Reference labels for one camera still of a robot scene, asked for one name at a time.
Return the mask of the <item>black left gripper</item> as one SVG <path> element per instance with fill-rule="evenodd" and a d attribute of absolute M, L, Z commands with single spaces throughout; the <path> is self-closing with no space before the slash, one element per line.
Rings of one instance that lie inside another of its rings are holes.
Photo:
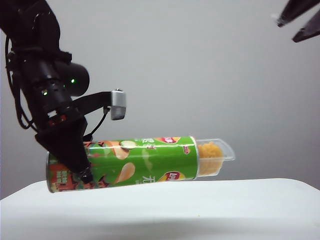
<path fill-rule="evenodd" d="M 35 139 L 85 184 L 93 181 L 83 143 L 87 121 L 72 99 L 33 99 Z"/>

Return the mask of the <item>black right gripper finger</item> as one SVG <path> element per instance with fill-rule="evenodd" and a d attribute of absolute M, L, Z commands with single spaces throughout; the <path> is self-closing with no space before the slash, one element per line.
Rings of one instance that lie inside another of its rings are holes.
<path fill-rule="evenodd" d="M 284 27 L 320 3 L 320 0 L 289 0 L 276 20 L 278 27 Z"/>
<path fill-rule="evenodd" d="M 299 43 L 320 34 L 320 10 L 294 35 L 292 41 Z"/>

